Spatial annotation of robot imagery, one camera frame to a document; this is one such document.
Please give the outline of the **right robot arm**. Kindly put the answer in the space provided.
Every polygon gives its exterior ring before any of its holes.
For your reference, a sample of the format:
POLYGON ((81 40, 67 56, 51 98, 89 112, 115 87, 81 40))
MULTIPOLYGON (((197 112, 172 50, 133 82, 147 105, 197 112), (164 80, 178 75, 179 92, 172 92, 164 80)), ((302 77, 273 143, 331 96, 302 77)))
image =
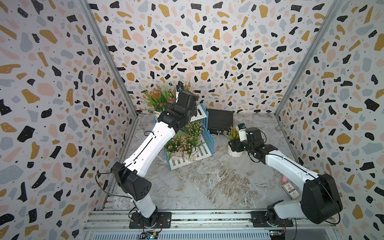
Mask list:
POLYGON ((230 127, 228 138, 231 154, 247 153, 253 163, 262 163, 279 171, 302 193, 300 200, 270 204, 265 216, 257 217, 257 223, 277 227, 288 219, 305 218, 314 224, 321 224, 340 215, 343 205, 331 175, 321 175, 289 159, 277 147, 267 144, 266 135, 258 128, 247 129, 244 124, 230 127))

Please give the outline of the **red flower pot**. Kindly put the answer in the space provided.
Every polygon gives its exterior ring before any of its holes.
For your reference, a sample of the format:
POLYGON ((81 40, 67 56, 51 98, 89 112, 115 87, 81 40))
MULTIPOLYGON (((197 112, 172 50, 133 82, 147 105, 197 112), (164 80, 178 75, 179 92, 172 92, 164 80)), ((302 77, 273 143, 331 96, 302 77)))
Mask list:
POLYGON ((184 84, 184 91, 190 91, 190 89, 191 89, 191 82, 186 82, 186 83, 184 83, 183 82, 183 84, 184 84))
POLYGON ((145 110, 159 116, 176 100, 176 90, 171 88, 158 87, 151 90, 144 90, 142 93, 142 103, 145 110))

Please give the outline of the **orange flower pot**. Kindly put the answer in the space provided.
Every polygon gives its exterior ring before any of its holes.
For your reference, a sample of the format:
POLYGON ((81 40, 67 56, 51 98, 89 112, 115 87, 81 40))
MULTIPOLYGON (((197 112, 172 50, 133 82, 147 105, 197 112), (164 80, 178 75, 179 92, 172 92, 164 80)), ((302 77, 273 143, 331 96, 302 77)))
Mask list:
POLYGON ((231 157, 239 158, 243 154, 243 146, 242 142, 240 141, 240 135, 236 128, 231 126, 228 128, 228 154, 231 157))

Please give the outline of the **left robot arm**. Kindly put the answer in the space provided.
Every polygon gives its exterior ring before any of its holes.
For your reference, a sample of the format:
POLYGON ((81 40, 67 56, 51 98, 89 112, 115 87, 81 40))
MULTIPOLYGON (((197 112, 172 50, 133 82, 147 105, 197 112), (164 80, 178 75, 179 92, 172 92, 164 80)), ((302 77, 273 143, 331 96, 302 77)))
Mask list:
POLYGON ((152 183, 145 179, 145 175, 166 143, 197 115, 198 99, 189 91, 178 92, 176 101, 160 113, 154 128, 145 132, 147 138, 139 148, 123 163, 115 163, 106 173, 114 175, 118 186, 126 193, 125 198, 133 201, 144 228, 160 226, 159 210, 150 196, 152 183))

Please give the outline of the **pink flower pot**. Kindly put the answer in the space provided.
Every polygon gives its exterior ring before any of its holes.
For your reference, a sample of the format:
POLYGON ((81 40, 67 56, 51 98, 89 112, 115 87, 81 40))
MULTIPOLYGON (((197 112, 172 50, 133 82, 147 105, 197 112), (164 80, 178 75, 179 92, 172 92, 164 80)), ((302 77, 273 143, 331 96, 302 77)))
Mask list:
POLYGON ((201 121, 190 122, 183 128, 186 136, 193 138, 199 138, 203 130, 203 123, 201 121))
POLYGON ((184 152, 184 137, 175 136, 165 145, 169 160, 181 157, 184 152))
POLYGON ((199 152, 199 147, 203 144, 204 142, 202 142, 200 138, 184 137, 183 160, 191 162, 195 161, 199 152))

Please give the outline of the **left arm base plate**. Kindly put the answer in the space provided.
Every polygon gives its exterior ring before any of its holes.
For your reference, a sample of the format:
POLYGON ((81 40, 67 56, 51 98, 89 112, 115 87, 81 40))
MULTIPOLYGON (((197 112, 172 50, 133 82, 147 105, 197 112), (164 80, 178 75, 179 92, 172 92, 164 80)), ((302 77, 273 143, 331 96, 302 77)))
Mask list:
POLYGON ((149 218, 135 212, 131 216, 129 229, 169 229, 171 227, 171 212, 154 212, 149 218))

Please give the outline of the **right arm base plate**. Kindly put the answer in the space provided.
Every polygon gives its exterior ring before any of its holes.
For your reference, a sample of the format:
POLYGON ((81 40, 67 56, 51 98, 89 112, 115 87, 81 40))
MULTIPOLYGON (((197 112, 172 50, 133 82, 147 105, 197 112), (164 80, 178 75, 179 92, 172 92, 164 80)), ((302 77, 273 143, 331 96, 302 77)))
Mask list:
POLYGON ((251 222, 254 228, 284 228, 294 226, 294 222, 289 219, 272 219, 267 211, 251 211, 251 222))

